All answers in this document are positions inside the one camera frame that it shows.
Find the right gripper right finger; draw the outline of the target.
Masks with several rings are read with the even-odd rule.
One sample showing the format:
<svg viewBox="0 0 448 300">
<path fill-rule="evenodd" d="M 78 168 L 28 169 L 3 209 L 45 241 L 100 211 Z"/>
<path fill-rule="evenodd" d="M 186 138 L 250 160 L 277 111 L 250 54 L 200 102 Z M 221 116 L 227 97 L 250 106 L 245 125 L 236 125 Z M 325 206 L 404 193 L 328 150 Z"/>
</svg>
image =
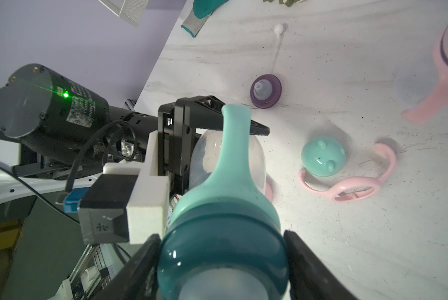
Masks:
<svg viewBox="0 0 448 300">
<path fill-rule="evenodd" d="M 284 232 L 290 267 L 290 297 L 293 300 L 357 300 L 329 271 L 300 236 Z"/>
</svg>

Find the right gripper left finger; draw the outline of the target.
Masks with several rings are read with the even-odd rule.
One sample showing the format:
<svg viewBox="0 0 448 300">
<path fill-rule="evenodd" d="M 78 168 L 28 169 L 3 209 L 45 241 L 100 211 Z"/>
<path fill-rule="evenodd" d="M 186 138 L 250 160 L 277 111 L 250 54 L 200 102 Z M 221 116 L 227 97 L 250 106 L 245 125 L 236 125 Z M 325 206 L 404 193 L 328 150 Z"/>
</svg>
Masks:
<svg viewBox="0 0 448 300">
<path fill-rule="evenodd" d="M 156 300 L 157 264 L 161 239 L 151 235 L 96 300 Z"/>
</svg>

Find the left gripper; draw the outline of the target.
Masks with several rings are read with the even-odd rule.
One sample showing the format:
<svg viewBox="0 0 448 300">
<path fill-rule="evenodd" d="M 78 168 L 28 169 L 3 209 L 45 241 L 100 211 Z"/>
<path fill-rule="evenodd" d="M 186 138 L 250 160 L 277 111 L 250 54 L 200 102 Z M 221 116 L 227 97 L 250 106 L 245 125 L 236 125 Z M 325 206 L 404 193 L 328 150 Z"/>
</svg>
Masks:
<svg viewBox="0 0 448 300">
<path fill-rule="evenodd" d="M 190 162 L 200 135 L 197 129 L 221 131 L 222 107 L 215 96 L 181 98 L 158 110 L 158 174 L 170 179 L 170 194 L 189 189 Z M 250 135 L 268 136 L 270 128 L 251 120 Z"/>
</svg>

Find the clear baby bottle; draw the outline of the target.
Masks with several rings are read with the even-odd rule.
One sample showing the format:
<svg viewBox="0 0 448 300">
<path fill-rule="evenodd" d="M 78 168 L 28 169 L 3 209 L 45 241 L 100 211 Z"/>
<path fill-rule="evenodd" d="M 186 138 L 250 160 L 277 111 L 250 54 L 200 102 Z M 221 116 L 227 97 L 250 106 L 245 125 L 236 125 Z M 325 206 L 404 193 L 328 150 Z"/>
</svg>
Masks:
<svg viewBox="0 0 448 300">
<path fill-rule="evenodd" d="M 434 89 L 437 71 L 431 61 L 413 62 L 400 68 L 393 88 L 396 100 L 406 109 L 416 107 Z"/>
<path fill-rule="evenodd" d="M 246 162 L 250 176 L 257 189 L 264 195 L 268 190 L 264 150 L 256 136 L 249 136 Z M 244 152 L 229 155 L 230 146 L 223 145 L 221 131 L 208 130 L 196 142 L 191 155 L 189 190 L 203 184 L 220 166 L 236 167 L 244 170 Z"/>
</svg>

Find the teal nipple collar with straw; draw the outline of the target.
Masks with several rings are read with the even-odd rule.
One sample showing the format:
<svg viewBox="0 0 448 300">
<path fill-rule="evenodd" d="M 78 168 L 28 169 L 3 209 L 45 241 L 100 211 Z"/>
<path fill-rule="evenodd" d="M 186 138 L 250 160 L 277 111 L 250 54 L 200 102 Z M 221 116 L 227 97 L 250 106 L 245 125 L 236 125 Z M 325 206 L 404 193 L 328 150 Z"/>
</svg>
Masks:
<svg viewBox="0 0 448 300">
<path fill-rule="evenodd" d="M 289 280 L 286 245 L 259 210 L 205 204 L 170 226 L 157 280 L 165 300 L 280 300 Z"/>
</svg>

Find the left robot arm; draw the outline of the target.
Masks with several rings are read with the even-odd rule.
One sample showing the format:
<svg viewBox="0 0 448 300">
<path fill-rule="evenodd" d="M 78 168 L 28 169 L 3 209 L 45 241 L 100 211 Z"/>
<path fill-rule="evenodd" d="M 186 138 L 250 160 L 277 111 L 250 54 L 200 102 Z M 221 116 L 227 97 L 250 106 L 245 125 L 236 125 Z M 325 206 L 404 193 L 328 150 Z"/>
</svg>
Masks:
<svg viewBox="0 0 448 300">
<path fill-rule="evenodd" d="M 171 193 L 182 195 L 189 189 L 196 130 L 222 130 L 223 105 L 214 96 L 181 98 L 149 116 L 110 106 L 52 69 L 28 64 L 0 88 L 0 141 L 24 147 L 23 159 L 12 168 L 15 176 L 66 180 L 85 145 L 89 148 L 80 160 L 78 178 L 101 172 L 106 155 L 126 156 L 123 143 L 113 140 L 125 125 L 124 141 L 135 161 L 144 160 L 148 137 L 158 131 L 158 170 L 171 173 Z"/>
</svg>

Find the purple nipple collar far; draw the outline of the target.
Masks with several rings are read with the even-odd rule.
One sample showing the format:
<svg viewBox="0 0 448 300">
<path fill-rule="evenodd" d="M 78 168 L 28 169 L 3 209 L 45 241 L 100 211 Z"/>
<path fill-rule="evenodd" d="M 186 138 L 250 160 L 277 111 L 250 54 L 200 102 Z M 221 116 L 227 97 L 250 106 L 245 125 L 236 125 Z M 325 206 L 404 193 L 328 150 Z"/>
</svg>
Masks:
<svg viewBox="0 0 448 300">
<path fill-rule="evenodd" d="M 282 94 L 282 84 L 279 78 L 274 75 L 274 68 L 282 45 L 284 31 L 285 25 L 283 23 L 274 27 L 275 43 L 269 71 L 259 76 L 250 88 L 251 102 L 259 109 L 267 109 L 276 105 Z"/>
</svg>

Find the mint green bottle cap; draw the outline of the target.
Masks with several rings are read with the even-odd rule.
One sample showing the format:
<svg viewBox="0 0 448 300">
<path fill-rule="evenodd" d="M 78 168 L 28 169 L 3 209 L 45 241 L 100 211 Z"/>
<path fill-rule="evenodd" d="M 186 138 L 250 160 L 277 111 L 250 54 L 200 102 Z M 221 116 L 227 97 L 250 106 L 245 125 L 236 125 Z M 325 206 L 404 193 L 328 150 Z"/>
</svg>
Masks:
<svg viewBox="0 0 448 300">
<path fill-rule="evenodd" d="M 344 147 L 331 137 L 318 136 L 308 141 L 301 152 L 306 171 L 318 177 L 330 177 L 340 172 L 347 162 Z"/>
</svg>

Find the beige glove green fingertips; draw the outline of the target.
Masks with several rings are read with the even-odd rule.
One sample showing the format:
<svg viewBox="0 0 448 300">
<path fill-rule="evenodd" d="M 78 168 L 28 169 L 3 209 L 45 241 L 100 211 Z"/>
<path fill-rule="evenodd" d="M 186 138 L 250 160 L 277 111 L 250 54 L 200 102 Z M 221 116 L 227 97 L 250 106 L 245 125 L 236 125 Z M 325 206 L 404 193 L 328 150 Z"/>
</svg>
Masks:
<svg viewBox="0 0 448 300">
<path fill-rule="evenodd" d="M 280 5 L 284 5 L 284 6 L 286 6 L 286 7 L 291 7 L 291 6 L 293 6 L 294 4 L 302 3 L 302 2 L 304 2 L 304 1 L 305 1 L 305 0 L 278 0 L 278 2 L 279 2 Z M 264 0 L 264 2 L 272 3 L 272 2 L 274 2 L 274 0 Z"/>
</svg>

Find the green rubber glove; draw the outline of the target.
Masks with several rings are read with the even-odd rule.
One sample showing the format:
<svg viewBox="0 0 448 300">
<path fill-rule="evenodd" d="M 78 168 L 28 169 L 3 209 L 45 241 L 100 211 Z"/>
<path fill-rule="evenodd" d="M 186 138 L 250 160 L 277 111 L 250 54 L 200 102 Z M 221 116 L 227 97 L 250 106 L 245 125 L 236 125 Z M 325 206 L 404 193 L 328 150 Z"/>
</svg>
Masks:
<svg viewBox="0 0 448 300">
<path fill-rule="evenodd" d="M 194 0 L 191 12 L 181 24 L 181 28 L 189 33 L 191 37 L 196 37 L 212 13 L 228 1 L 229 0 Z"/>
</svg>

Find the lower white mesh shelf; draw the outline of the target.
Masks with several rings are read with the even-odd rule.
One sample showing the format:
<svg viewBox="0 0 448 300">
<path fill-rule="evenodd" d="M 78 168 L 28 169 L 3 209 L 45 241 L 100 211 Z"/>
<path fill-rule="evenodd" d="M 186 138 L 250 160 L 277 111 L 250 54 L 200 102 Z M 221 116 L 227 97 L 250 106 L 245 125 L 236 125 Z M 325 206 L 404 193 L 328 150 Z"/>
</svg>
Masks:
<svg viewBox="0 0 448 300">
<path fill-rule="evenodd" d="M 99 0 L 108 10 L 127 23 L 138 27 L 149 0 Z"/>
</svg>

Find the aluminium front rail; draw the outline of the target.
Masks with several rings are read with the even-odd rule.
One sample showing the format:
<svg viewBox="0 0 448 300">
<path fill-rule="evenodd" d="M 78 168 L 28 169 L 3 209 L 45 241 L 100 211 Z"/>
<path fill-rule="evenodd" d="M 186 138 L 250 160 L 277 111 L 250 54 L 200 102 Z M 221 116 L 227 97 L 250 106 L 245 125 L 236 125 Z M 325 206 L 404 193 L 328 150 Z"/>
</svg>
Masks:
<svg viewBox="0 0 448 300">
<path fill-rule="evenodd" d="M 110 284 L 131 255 L 120 245 L 88 245 L 53 300 L 90 300 Z"/>
</svg>

